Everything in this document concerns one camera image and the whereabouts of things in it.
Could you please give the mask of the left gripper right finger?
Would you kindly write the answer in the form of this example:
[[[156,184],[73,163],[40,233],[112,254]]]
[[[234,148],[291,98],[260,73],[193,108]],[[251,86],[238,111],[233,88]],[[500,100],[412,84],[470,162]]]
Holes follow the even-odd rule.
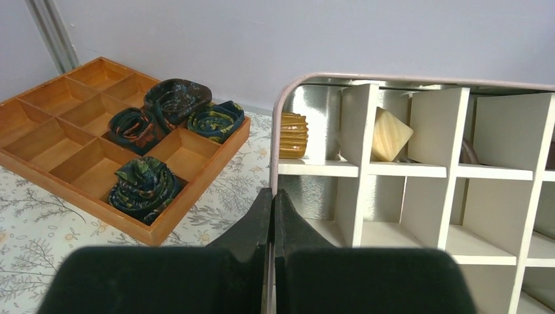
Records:
[[[278,190],[275,209],[278,313],[476,313],[459,266],[422,248],[340,248]]]

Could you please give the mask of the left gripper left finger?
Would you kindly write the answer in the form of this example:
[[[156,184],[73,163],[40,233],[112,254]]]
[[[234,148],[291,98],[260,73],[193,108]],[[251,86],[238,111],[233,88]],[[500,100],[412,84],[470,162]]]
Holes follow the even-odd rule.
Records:
[[[91,246],[59,268],[40,313],[261,313],[272,192],[204,247]]]

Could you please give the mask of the pink grid box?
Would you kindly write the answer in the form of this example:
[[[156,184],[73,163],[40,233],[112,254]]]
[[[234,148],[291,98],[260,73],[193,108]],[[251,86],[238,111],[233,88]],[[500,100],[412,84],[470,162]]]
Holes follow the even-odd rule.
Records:
[[[414,133],[372,156],[376,108]],[[279,157],[282,113],[306,116]],[[270,184],[340,248],[422,248],[459,266],[476,313],[554,312],[554,87],[311,73],[274,105]]]

